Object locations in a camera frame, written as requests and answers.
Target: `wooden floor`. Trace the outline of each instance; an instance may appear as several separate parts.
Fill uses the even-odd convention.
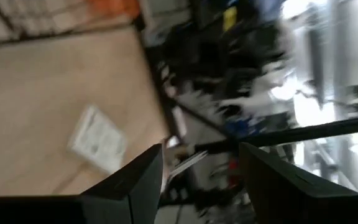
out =
[[[125,133],[125,162],[167,135],[132,28],[0,48],[0,195],[77,194],[106,177],[67,149],[90,103]]]

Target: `cable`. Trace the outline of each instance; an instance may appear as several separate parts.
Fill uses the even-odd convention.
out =
[[[177,219],[175,220],[175,224],[179,224],[182,208],[183,208],[183,205],[180,205],[179,209],[178,209],[178,213],[177,213]]]

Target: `yellow label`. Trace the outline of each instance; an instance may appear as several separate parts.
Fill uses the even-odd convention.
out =
[[[223,13],[223,30],[228,31],[232,26],[236,24],[237,20],[237,8],[235,6],[230,7]]]

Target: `red object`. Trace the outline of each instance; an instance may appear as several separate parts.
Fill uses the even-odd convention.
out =
[[[128,14],[135,19],[140,14],[137,0],[88,0],[92,10],[112,17]]]
[[[236,170],[239,167],[239,162],[237,159],[231,159],[229,161],[229,170]],[[227,177],[227,181],[229,182],[229,187],[235,187],[239,184],[239,182],[241,181],[241,176],[239,175],[230,175]]]

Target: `white object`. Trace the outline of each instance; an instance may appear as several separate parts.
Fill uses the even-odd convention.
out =
[[[266,65],[266,75],[256,78],[249,98],[222,100],[221,106],[242,106],[246,113],[255,116],[268,116],[288,111],[287,101],[296,93],[297,84],[294,69],[277,68],[282,62]]]
[[[69,148],[108,174],[121,168],[126,140],[112,121],[91,105],[85,109]]]
[[[176,175],[178,175],[178,174],[182,173],[183,171],[187,170],[187,168],[191,167],[192,165],[196,164],[200,160],[204,159],[207,155],[208,155],[208,153],[204,151],[204,152],[199,152],[199,153],[191,156],[190,158],[188,158],[187,160],[185,160],[181,164],[177,165],[171,171],[170,178],[172,179]]]

